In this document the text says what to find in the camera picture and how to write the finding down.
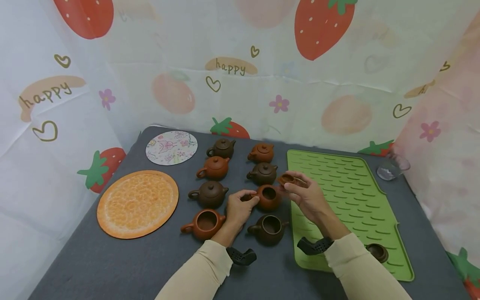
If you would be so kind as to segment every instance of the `green silicone mat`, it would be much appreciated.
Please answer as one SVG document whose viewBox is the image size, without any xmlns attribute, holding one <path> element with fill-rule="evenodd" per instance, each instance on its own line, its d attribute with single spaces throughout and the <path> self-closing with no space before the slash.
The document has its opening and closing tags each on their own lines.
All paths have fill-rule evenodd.
<svg viewBox="0 0 480 300">
<path fill-rule="evenodd" d="M 289 170 L 303 172 L 320 184 L 337 216 L 364 245 L 377 243 L 388 249 L 389 258 L 383 266 L 397 280 L 413 280 L 413 269 L 397 230 L 398 222 L 365 160 L 288 150 L 287 161 Z M 295 261 L 305 269 L 332 272 L 325 255 L 307 256 L 297 247 L 302 237 L 316 242 L 322 235 L 294 202 L 291 205 Z"/>
</svg>

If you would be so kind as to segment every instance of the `gray table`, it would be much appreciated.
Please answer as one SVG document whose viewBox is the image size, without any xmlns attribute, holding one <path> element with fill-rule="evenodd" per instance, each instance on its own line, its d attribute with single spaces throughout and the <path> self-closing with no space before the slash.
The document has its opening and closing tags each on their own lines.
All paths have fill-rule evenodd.
<svg viewBox="0 0 480 300">
<path fill-rule="evenodd" d="M 200 247 L 201 243 L 191 234 L 181 234 L 180 227 L 190 223 L 201 209 L 196 202 L 188 200 L 187 193 L 204 182 L 196 179 L 195 172 L 203 166 L 205 151 L 218 136 L 192 132 L 198 140 L 197 153 L 182 164 L 158 166 L 146 158 L 145 146 L 153 137 L 165 131 L 170 130 L 159 127 L 145 129 L 107 186 L 124 175 L 140 170 L 152 169 L 169 174 L 177 182 L 180 191 L 177 209 L 170 220 L 145 237 L 118 240 L 108 236 L 98 226 L 97 199 L 34 290 L 31 300 L 152 300 L 170 276 Z M 246 162 L 246 156 L 257 142 L 237 140 L 228 175 L 222 180 L 230 192 L 244 188 L 256 189 L 245 175 L 253 167 L 253 163 Z M 380 159 L 275 143 L 273 164 L 278 165 L 279 174 L 287 170 L 288 149 L 360 156 L 372 169 Z M 413 282 L 401 282 L 407 292 L 414 300 L 469 299 L 406 180 L 403 177 L 391 182 L 379 178 L 376 180 L 387 193 L 388 201 L 400 222 L 398 229 L 415 272 Z M 218 209 L 222 214 L 225 204 L 226 201 Z M 274 214 L 289 220 L 289 201 L 284 200 Z M 254 210 L 246 225 L 254 224 L 261 215 L 261 212 Z M 297 266 L 293 256 L 291 229 L 286 231 L 277 246 L 267 248 L 247 236 L 244 228 L 233 246 L 242 252 L 248 248 L 254 249 L 258 259 L 249 267 L 233 266 L 230 277 L 220 287 L 215 299 L 347 298 L 333 274 L 304 270 Z"/>
</svg>

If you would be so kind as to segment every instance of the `patterned round coaster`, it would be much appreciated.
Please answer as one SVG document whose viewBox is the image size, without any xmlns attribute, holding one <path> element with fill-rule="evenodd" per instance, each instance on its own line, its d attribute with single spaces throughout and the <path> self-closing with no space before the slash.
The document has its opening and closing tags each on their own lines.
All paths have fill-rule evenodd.
<svg viewBox="0 0 480 300">
<path fill-rule="evenodd" d="M 135 239 L 162 226 L 177 207 L 179 190 L 169 175 L 139 171 L 113 183 L 96 210 L 100 227 L 119 239 Z"/>
<path fill-rule="evenodd" d="M 184 131 L 169 131 L 154 137 L 145 148 L 147 158 L 162 166 L 171 166 L 190 159 L 197 152 L 197 139 Z"/>
</svg>

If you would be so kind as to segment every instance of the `clear glass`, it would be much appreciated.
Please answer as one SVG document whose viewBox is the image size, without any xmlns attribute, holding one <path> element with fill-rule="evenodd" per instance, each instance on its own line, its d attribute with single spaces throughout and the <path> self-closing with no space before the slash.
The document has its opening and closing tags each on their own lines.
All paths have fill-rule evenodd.
<svg viewBox="0 0 480 300">
<path fill-rule="evenodd" d="M 378 166 L 377 175 L 383 180 L 390 181 L 408 169 L 410 169 L 408 160 L 391 150 Z"/>
</svg>

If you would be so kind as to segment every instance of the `black wrist strap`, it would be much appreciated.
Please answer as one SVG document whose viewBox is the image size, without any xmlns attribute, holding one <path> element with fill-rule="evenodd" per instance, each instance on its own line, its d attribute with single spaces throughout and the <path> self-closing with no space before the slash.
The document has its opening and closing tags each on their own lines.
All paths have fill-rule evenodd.
<svg viewBox="0 0 480 300">
<path fill-rule="evenodd" d="M 306 255 L 317 255 L 327 251 L 327 249 L 332 246 L 333 242 L 334 241 L 331 238 L 325 237 L 314 244 L 307 240 L 306 237 L 303 237 L 299 240 L 297 247 L 299 247 Z"/>
<path fill-rule="evenodd" d="M 227 253 L 234 264 L 247 266 L 257 260 L 257 255 L 252 249 L 248 249 L 245 253 L 241 253 L 235 248 L 228 247 Z"/>
</svg>

